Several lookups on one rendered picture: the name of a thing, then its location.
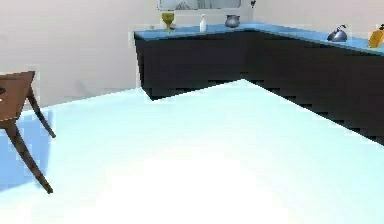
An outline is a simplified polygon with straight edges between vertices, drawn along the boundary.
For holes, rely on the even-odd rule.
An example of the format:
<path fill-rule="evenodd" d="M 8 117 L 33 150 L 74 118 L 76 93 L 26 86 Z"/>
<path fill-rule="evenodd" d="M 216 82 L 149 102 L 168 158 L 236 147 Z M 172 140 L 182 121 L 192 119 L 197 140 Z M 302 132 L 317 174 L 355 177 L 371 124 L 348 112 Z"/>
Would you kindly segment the black counter with blue top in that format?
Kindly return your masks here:
<path fill-rule="evenodd" d="M 137 31 L 153 100 L 245 79 L 384 146 L 384 45 L 264 23 Z"/>

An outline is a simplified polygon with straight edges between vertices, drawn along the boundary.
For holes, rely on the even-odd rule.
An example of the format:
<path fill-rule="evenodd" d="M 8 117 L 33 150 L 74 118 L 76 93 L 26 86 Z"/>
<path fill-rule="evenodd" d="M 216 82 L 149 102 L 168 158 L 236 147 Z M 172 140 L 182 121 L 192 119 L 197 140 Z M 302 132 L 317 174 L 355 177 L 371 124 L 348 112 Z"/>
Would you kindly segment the yellow goblet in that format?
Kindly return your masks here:
<path fill-rule="evenodd" d="M 171 24 L 174 21 L 174 13 L 173 12 L 167 12 L 162 14 L 162 20 L 166 24 L 166 31 L 171 31 Z"/>

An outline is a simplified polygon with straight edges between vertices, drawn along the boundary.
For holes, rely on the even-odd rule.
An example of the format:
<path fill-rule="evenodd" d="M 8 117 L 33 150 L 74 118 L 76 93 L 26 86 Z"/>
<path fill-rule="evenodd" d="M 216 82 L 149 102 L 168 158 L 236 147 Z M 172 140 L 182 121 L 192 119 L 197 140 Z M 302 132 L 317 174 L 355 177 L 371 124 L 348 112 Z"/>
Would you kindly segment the grey round pot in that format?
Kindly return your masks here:
<path fill-rule="evenodd" d="M 229 28 L 236 28 L 240 24 L 240 17 L 238 15 L 228 15 L 225 21 L 225 26 Z"/>

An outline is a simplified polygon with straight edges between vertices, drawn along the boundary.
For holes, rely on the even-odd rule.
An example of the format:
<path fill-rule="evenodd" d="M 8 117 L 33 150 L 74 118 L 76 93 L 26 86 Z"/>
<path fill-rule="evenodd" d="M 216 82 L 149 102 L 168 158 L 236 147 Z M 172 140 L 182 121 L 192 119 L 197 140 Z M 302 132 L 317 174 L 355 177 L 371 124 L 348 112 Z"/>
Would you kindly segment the white framed window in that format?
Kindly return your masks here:
<path fill-rule="evenodd" d="M 200 10 L 200 9 L 236 9 L 242 0 L 158 0 L 160 11 Z"/>

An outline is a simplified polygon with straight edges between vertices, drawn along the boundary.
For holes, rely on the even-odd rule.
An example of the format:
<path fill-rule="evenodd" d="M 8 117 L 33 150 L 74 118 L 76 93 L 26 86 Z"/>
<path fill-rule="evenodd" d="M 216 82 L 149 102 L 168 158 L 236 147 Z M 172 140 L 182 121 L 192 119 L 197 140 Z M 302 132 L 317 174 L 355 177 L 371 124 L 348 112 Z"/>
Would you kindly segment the brown wooden table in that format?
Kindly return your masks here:
<path fill-rule="evenodd" d="M 17 153 L 35 179 L 48 194 L 52 194 L 53 188 L 34 161 L 16 125 L 17 120 L 21 116 L 25 101 L 28 100 L 35 115 L 49 135 L 52 138 L 56 137 L 56 134 L 41 112 L 34 95 L 32 88 L 34 77 L 34 71 L 0 75 L 0 129 L 6 132 Z"/>

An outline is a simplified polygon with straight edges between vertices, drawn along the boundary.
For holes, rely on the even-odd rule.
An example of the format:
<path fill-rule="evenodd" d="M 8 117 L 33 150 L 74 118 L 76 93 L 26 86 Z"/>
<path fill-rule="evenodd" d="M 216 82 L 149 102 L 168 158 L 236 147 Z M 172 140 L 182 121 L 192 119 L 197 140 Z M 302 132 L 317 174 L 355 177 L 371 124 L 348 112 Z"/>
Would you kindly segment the yellow bottle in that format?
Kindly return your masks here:
<path fill-rule="evenodd" d="M 374 31 L 368 41 L 369 48 L 378 48 L 384 41 L 384 24 Z"/>

